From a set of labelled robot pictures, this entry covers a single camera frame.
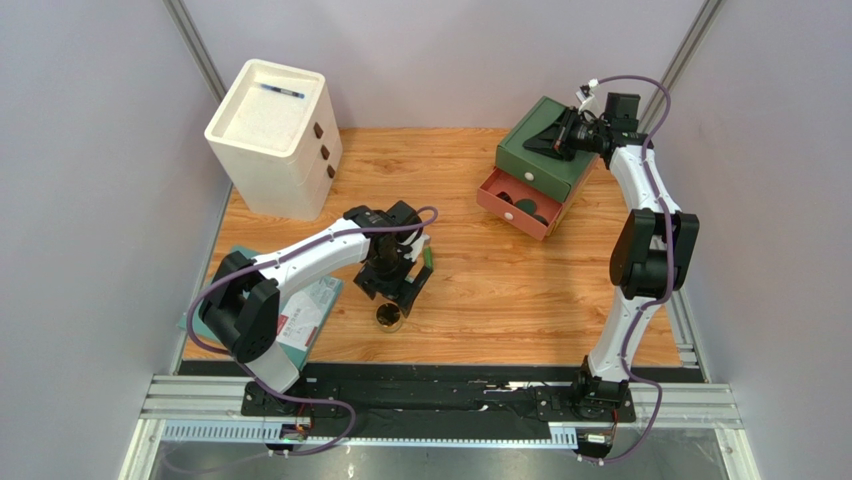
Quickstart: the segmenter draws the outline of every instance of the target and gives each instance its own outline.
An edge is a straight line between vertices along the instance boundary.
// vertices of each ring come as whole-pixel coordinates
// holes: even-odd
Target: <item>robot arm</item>
[[[674,290],[683,285],[698,234],[698,218],[685,214],[663,185],[647,135],[638,133],[639,96],[610,93],[600,117],[587,111],[594,102],[597,81],[581,87],[580,108],[566,108],[556,121],[524,146],[555,159],[572,161],[578,151],[599,154],[618,180],[629,216],[610,258],[610,281],[615,295],[598,344],[583,362],[574,382],[575,411],[594,418],[619,408],[628,392],[625,370],[633,361],[639,341],[659,305],[647,306],[665,296],[668,259],[662,204],[672,220]],[[639,310],[644,312],[637,319]],[[635,328],[631,325],[636,320]]]
[[[231,253],[219,265],[214,282],[252,265],[272,266],[236,276],[214,290],[201,304],[201,320],[238,362],[284,392],[298,380],[299,370],[281,348],[274,348],[280,302],[339,268],[363,263],[355,283],[370,298],[380,293],[396,302],[407,316],[432,273],[424,266],[416,278],[409,277],[429,241],[418,224],[419,215],[404,202],[387,212],[362,206],[283,250],[251,259]]]
[[[648,215],[648,213],[663,213],[642,165],[641,155],[642,147],[640,145],[628,145],[616,148],[612,156],[612,160],[610,161],[610,171],[616,180],[618,180],[618,184],[624,194],[625,202],[627,203],[627,210],[628,212],[631,212],[627,226],[625,226],[625,231],[628,232],[635,232],[636,230],[636,215],[632,212],[639,211],[641,212],[640,215],[642,218],[650,219],[653,217],[654,220],[656,220],[656,215]],[[672,200],[663,185],[663,181],[660,178],[660,174],[657,171],[657,166],[654,161],[654,151],[649,149],[645,154],[645,159],[650,167],[649,170],[654,176],[662,201],[666,202],[669,212],[678,215],[676,212],[680,211],[680,207]],[[635,290],[625,291],[626,289],[622,288],[622,283],[630,283],[625,282],[626,279],[624,278],[625,263],[628,263],[624,255],[624,250],[632,247],[632,244],[633,242],[625,238],[625,233],[622,232],[622,238],[620,238],[619,243],[616,244],[616,249],[610,263],[610,280],[616,285],[612,308],[610,309],[609,317],[607,318],[601,338],[598,340],[597,345],[589,354],[588,358],[589,370],[593,377],[599,377],[602,380],[616,383],[628,379],[627,372],[624,371],[619,355],[622,342],[627,336],[630,323],[633,321],[639,307],[657,298],[652,295],[654,292],[643,292],[646,295],[649,295],[644,296],[637,295],[638,292]],[[660,250],[649,250],[648,252],[651,253],[651,255],[655,252],[662,253]],[[632,283],[634,286],[638,287],[638,283],[640,282],[634,281]],[[633,363],[633,355],[636,353],[636,348],[639,346],[642,334],[645,332],[648,322],[659,308],[659,305],[653,305],[646,308],[642,318],[637,323],[636,329],[627,344],[627,365],[631,365]]]

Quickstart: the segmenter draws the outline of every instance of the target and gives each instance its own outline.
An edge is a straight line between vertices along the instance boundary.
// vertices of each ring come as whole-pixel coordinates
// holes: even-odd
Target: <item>gray floor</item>
[[[616,449],[626,449],[636,432],[619,429]],[[260,445],[163,444],[169,461],[182,468],[209,468],[258,452]],[[164,467],[152,480],[189,478]],[[304,458],[262,458],[204,479],[727,479],[713,430],[656,430],[628,461],[597,467],[581,464],[571,451],[431,447],[338,447]]]

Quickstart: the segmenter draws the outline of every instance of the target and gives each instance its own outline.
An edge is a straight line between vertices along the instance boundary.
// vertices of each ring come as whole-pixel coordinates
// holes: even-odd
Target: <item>wooden table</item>
[[[233,245],[271,252],[309,237],[361,204],[434,205],[435,273],[396,333],[375,321],[353,283],[359,266],[334,275],[346,286],[311,353],[333,362],[579,364],[598,340],[612,302],[609,257],[627,209],[599,162],[556,232],[538,242],[476,204],[502,129],[354,129],[321,217],[255,215],[233,192],[209,274]],[[184,358],[215,358],[187,345]],[[641,365],[680,365],[664,309],[645,332]]]

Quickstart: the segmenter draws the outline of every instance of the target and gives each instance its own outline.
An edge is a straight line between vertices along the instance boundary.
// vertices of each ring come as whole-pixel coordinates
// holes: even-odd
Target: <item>white storage box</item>
[[[204,136],[252,212],[319,216],[343,153],[325,77],[249,60]]]

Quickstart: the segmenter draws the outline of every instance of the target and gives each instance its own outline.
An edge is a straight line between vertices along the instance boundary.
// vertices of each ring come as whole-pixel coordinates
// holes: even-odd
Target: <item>black round object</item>
[[[581,116],[574,122],[565,138],[565,146],[574,150],[595,152],[601,155],[614,149],[612,132],[603,119],[586,120]]]
[[[512,197],[510,197],[509,194],[506,193],[506,192],[498,193],[497,198],[499,198],[500,200],[503,200],[504,202],[508,203],[509,205],[512,205]]]
[[[396,325],[402,318],[399,307],[393,303],[386,303],[376,310],[376,321],[384,327]]]
[[[538,205],[535,204],[535,200],[531,198],[523,198],[521,200],[518,200],[517,203],[515,203],[515,206],[527,215],[534,214],[535,210],[538,208]]]

